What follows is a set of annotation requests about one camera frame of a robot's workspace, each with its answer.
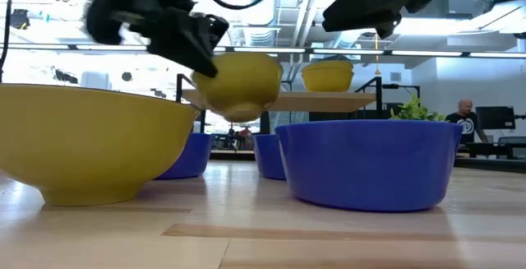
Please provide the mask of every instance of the bowl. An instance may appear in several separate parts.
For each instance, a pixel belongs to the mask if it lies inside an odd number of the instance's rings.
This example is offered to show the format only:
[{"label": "bowl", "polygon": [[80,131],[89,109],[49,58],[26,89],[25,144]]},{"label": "bowl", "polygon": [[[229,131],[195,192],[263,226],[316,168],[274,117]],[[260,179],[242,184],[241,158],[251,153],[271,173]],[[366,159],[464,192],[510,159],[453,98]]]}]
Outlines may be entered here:
[{"label": "bowl", "polygon": [[64,86],[0,85],[0,169],[49,204],[132,199],[181,153],[198,111],[173,101]]},{"label": "bowl", "polygon": [[309,92],[346,92],[353,76],[352,63],[343,60],[313,63],[302,70],[303,85]]},{"label": "bowl", "polygon": [[420,211],[442,201],[462,126],[410,120],[276,128],[291,193],[360,211]]},{"label": "bowl", "polygon": [[255,120],[278,97],[283,68],[264,53],[225,53],[213,58],[218,74],[192,80],[210,109],[229,122]]},{"label": "bowl", "polygon": [[190,133],[178,160],[157,179],[188,179],[202,175],[210,158],[214,136]]},{"label": "bowl", "polygon": [[252,136],[257,168],[267,179],[286,180],[281,153],[279,153],[278,138],[275,134]]}]

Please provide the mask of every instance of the desk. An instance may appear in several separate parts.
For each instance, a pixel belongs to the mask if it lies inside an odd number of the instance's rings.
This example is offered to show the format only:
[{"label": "desk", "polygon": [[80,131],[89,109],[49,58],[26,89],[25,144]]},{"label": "desk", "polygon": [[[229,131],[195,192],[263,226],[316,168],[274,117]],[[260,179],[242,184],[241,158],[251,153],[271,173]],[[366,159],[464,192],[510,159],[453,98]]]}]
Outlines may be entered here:
[{"label": "desk", "polygon": [[503,155],[508,160],[514,160],[513,149],[526,148],[526,143],[468,142],[466,148],[471,158],[477,155]]}]

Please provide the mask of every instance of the blue bowl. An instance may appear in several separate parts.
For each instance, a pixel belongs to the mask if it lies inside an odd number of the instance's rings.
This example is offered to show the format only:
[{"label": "blue bowl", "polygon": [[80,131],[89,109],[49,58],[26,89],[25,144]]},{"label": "blue bowl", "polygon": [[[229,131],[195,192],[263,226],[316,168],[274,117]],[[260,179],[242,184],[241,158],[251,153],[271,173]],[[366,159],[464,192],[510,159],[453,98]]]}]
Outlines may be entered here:
[{"label": "blue bowl", "polygon": [[156,179],[195,178],[205,172],[212,151],[214,137],[204,133],[190,133],[179,159]]},{"label": "blue bowl", "polygon": [[257,168],[260,174],[268,179],[285,180],[285,171],[281,154],[279,153],[278,138],[275,134],[262,134],[252,137]]},{"label": "blue bowl", "polygon": [[276,132],[295,197],[361,211],[420,211],[444,199],[462,126],[348,120]]}]

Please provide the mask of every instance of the chair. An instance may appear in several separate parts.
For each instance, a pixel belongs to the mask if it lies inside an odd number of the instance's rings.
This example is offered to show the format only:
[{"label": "chair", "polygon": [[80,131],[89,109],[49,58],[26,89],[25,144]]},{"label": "chair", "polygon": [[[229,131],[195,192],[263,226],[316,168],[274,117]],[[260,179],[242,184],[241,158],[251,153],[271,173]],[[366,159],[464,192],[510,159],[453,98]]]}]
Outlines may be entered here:
[{"label": "chair", "polygon": [[[526,144],[526,137],[499,137],[500,144]],[[513,157],[526,160],[526,147],[514,147]]]}]

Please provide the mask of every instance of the wooden shelf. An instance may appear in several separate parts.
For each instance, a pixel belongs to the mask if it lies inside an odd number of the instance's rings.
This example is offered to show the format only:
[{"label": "wooden shelf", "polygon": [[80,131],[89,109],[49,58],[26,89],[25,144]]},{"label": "wooden shelf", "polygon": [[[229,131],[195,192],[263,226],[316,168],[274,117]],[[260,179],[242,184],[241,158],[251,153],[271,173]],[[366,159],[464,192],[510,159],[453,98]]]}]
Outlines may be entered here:
[{"label": "wooden shelf", "polygon": [[[197,90],[183,90],[183,99],[204,108]],[[374,93],[280,92],[268,111],[351,113],[375,102]]]}]

